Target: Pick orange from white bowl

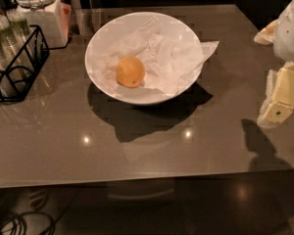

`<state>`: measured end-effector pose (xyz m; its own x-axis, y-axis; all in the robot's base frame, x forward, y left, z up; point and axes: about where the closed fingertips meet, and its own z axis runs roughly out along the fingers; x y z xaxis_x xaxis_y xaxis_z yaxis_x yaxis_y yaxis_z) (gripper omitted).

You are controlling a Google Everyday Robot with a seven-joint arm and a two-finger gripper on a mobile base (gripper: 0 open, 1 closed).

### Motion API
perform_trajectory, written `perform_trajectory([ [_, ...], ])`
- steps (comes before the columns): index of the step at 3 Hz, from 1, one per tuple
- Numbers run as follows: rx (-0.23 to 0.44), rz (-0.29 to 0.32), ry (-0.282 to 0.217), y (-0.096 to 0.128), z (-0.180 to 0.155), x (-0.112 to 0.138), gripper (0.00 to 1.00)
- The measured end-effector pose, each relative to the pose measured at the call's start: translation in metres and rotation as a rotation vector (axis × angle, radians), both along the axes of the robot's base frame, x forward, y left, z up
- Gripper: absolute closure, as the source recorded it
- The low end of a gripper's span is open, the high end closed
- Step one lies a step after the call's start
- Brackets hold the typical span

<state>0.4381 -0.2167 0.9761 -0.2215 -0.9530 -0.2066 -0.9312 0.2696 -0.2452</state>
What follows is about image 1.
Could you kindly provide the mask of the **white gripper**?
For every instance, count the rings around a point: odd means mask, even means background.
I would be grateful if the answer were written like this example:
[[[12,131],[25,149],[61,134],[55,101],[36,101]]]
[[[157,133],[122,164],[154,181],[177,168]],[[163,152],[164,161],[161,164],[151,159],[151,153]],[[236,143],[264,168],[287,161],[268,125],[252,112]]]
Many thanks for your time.
[[[294,0],[254,37],[262,45],[273,43],[276,57],[287,61],[279,70],[270,70],[267,76],[266,100],[257,119],[262,128],[283,124],[294,111]]]

